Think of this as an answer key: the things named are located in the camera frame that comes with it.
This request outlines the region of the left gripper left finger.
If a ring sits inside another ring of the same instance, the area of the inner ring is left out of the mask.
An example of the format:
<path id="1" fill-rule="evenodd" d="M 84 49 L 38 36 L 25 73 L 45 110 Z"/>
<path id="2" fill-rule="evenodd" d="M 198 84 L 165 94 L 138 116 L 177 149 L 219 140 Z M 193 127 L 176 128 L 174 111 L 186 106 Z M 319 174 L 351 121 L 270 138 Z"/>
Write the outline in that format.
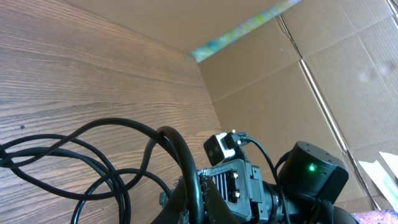
<path id="1" fill-rule="evenodd" d="M 185 183 L 179 182 L 166 206 L 151 224 L 189 224 Z"/>

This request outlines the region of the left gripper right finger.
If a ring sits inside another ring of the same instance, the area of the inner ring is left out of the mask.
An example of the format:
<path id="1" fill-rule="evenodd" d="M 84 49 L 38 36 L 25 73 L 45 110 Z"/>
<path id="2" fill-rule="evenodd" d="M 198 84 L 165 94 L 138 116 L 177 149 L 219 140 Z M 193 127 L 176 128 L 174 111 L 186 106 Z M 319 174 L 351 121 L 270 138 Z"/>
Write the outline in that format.
<path id="1" fill-rule="evenodd" d="M 201 186 L 205 203 L 205 223 L 239 224 L 223 200 L 212 178 L 203 175 L 201 177 Z"/>

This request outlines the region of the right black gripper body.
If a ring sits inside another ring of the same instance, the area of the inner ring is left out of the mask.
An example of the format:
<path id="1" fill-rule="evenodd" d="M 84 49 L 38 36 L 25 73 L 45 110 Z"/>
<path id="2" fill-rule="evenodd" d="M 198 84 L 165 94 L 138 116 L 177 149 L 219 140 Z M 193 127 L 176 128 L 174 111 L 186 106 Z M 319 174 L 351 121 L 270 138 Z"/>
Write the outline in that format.
<path id="1" fill-rule="evenodd" d="M 230 213 L 240 223 L 264 222 L 264 186 L 261 171 L 236 159 L 198 171 L 200 181 L 211 179 Z"/>

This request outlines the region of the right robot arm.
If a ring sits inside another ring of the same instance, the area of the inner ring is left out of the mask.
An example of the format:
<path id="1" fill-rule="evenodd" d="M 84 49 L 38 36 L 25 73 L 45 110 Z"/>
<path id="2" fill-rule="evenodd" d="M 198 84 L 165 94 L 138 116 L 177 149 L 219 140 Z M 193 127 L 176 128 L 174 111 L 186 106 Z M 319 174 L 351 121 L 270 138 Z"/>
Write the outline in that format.
<path id="1" fill-rule="evenodd" d="M 183 166 L 176 188 L 160 196 L 156 223 L 354 223 L 335 201 L 348 181 L 343 162 L 308 142 L 296 142 L 262 179 L 246 136 L 219 133 L 205 143 L 211 167 Z"/>

